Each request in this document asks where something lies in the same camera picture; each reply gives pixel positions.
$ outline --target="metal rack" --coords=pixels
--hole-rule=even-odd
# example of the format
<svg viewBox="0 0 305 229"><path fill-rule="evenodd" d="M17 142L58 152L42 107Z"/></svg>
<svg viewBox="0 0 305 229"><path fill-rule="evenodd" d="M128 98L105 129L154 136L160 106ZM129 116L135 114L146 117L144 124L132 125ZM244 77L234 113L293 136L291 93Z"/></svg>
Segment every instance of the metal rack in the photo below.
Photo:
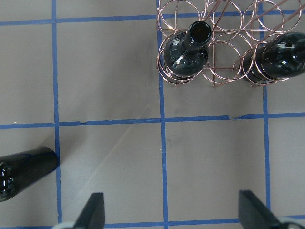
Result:
<svg viewBox="0 0 305 229"><path fill-rule="evenodd" d="M288 78L275 81L260 72L264 78L266 78L266 81L264 83L256 83L249 79L247 74L253 66L257 66L255 56L259 45L266 43L269 39L273 39L276 36L291 31L300 22L302 9L305 7L305 4L302 4L301 0L293 1L297 4L297 9L285 17L286 15L281 9L281 6L286 2L288 3L288 0L282 0L279 3L275 3L271 0L253 0L244 10L231 0L203 0L202 11L199 11L195 4L189 0L171 0L165 4L164 1L160 0L157 8L157 29L160 30L164 36L157 56L157 68L160 75L165 81L175 85L188 83L199 75L213 83L213 86L230 83L243 79L244 77L251 82L251 86L261 86L287 80ZM173 14L165 15L164 11L173 4L175 4ZM178 20L182 20L183 18L181 15L184 15L184 17L186 15L179 9L181 4L187 4L189 7L193 8L195 13L189 14L190 17L198 17L198 20L209 23L212 28L212 37L208 43L210 55L206 66L197 74L185 78L177 78L163 63L163 52L167 41L176 32L185 30L178 27ZM236 28L222 28L220 22L224 19L226 14L230 13L228 11L230 7L234 9L234 16L239 17L240 22L236 23ZM271 26L270 28L261 18L272 12L275 12L280 16L280 21L277 25ZM171 18L171 16L174 18L174 23L169 23L167 20L168 18ZM236 58L232 58L235 60L233 63L224 66L223 63L216 60L216 47L218 45L225 45L227 48L230 48L230 54L232 55L236 53ZM244 69L244 57L250 52L252 53L250 67L249 69Z"/></svg>

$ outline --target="wine bottle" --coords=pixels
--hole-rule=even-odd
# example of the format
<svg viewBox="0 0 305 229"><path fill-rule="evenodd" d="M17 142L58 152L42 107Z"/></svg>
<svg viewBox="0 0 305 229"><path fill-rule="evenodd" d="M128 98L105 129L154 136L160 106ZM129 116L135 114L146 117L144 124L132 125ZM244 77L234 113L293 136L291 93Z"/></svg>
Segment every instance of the wine bottle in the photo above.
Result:
<svg viewBox="0 0 305 229"><path fill-rule="evenodd" d="M249 69L251 61L252 52L249 52L243 61L244 72ZM253 65L245 80L270 83L304 73L305 34L290 32L268 41L257 48L255 61L257 66Z"/></svg>
<svg viewBox="0 0 305 229"><path fill-rule="evenodd" d="M58 165L58 157L46 147L0 157L0 201L14 197Z"/></svg>
<svg viewBox="0 0 305 229"><path fill-rule="evenodd" d="M188 30L175 33L164 49L166 68L180 78L200 72L208 59L211 34L211 27L204 21L196 21Z"/></svg>

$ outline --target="dark glass bottle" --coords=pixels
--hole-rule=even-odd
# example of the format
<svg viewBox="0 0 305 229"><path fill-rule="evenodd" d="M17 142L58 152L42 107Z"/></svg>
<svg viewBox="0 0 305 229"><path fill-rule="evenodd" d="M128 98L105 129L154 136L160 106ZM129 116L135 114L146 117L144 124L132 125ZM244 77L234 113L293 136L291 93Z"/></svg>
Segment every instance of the dark glass bottle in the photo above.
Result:
<svg viewBox="0 0 305 229"><path fill-rule="evenodd" d="M0 157L0 201L14 197L58 165L58 157L46 147Z"/></svg>
<svg viewBox="0 0 305 229"><path fill-rule="evenodd" d="M245 71L249 69L251 60L252 53L250 52L244 58ZM300 32L286 33L259 46L255 61L259 69L253 65L247 74L248 78L255 83L269 83L304 73L305 34Z"/></svg>
<svg viewBox="0 0 305 229"><path fill-rule="evenodd" d="M164 49L165 66L181 78L198 73L208 59L211 32L207 23L196 21L187 31L175 33Z"/></svg>

